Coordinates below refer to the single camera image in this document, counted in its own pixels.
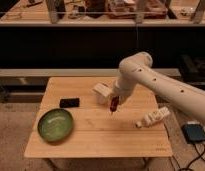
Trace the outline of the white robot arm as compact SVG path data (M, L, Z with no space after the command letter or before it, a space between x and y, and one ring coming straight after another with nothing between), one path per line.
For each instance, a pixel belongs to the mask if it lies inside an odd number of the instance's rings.
M167 77L152 69L153 59L139 52L119 63L119 77L114 82L113 96L123 104L141 84L184 113L205 125L205 91Z

